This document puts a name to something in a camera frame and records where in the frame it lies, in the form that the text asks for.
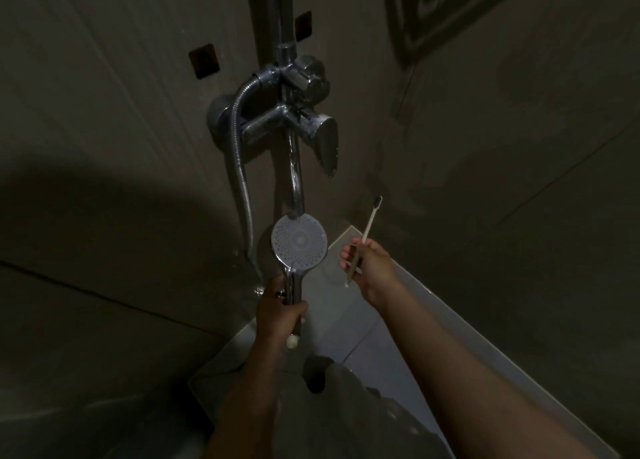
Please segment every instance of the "forearm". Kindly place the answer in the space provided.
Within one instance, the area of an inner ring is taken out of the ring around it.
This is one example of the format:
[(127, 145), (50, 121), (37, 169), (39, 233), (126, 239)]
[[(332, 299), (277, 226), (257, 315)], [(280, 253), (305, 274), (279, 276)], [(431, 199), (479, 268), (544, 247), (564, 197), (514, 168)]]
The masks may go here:
[(269, 456), (279, 354), (279, 346), (256, 340), (240, 377), (221, 406), (203, 459), (249, 458), (256, 453)]
[(460, 457), (591, 457), (444, 331), (406, 288), (390, 292), (381, 315)]

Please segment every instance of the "person's right hand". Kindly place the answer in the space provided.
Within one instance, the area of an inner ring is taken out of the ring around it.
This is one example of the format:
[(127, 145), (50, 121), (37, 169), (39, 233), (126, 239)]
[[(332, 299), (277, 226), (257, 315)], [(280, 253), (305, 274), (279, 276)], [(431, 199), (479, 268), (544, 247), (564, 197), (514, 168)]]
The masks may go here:
[(383, 312), (388, 299), (401, 285), (396, 277), (391, 257), (378, 242), (371, 238), (367, 238), (367, 241), (362, 243), (360, 237), (353, 237), (351, 245), (344, 245), (340, 251), (340, 257), (344, 259), (340, 261), (340, 267), (347, 273), (350, 268), (347, 262), (354, 265), (353, 257), (356, 248), (360, 252), (360, 262), (356, 265), (362, 273), (356, 271), (353, 274), (353, 280), (360, 288), (362, 297), (378, 312)]

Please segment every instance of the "person's left arm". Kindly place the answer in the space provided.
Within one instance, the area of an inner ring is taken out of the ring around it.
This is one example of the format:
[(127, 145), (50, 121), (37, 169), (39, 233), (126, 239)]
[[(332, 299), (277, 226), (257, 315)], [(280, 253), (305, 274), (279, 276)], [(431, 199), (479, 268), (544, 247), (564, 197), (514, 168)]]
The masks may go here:
[(272, 279), (258, 304), (256, 336), (240, 377), (220, 410), (202, 459), (271, 457), (275, 417), (276, 368), (284, 342), (307, 303), (285, 306)]

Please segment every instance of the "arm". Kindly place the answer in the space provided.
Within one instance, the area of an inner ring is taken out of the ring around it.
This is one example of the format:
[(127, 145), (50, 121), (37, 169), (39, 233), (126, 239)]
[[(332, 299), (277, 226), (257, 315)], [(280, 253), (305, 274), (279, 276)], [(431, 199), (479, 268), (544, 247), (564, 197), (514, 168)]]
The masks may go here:
[[(577, 439), (478, 361), (397, 280), (378, 243), (357, 237), (354, 280), (380, 313), (451, 447), (464, 458), (592, 458)], [(340, 257), (351, 262), (355, 249)], [(343, 269), (348, 265), (340, 261)]]
[(296, 319), (308, 307), (305, 301), (285, 306), (276, 298), (281, 280), (269, 282), (258, 304), (255, 341), (225, 397), (202, 459), (271, 457), (278, 358)]

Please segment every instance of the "shower faucet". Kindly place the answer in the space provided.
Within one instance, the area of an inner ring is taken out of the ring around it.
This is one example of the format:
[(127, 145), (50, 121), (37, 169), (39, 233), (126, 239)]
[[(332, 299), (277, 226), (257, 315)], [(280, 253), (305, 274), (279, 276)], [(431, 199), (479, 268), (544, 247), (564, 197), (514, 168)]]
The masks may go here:
[[(331, 178), (338, 167), (338, 125), (331, 116), (318, 114), (314, 106), (326, 99), (331, 85), (324, 63), (311, 55), (297, 56), (293, 26), (293, 0), (269, 0), (275, 62), (265, 65), (243, 83), (235, 96), (214, 99), (207, 113), (207, 125), (214, 139), (228, 147), (241, 194), (246, 224), (246, 255), (261, 276), (253, 239), (253, 214), (244, 175), (243, 144), (253, 144), (275, 130), (284, 132), (289, 152), (292, 211), (276, 222), (271, 248), (283, 266), (285, 303), (301, 300), (305, 273), (319, 264), (327, 250), (322, 225), (305, 213), (298, 139), (310, 146), (324, 173)], [(266, 87), (278, 88), (275, 107), (247, 121), (242, 109), (248, 97)], [(287, 341), (295, 347), (300, 337), (300, 318)]]

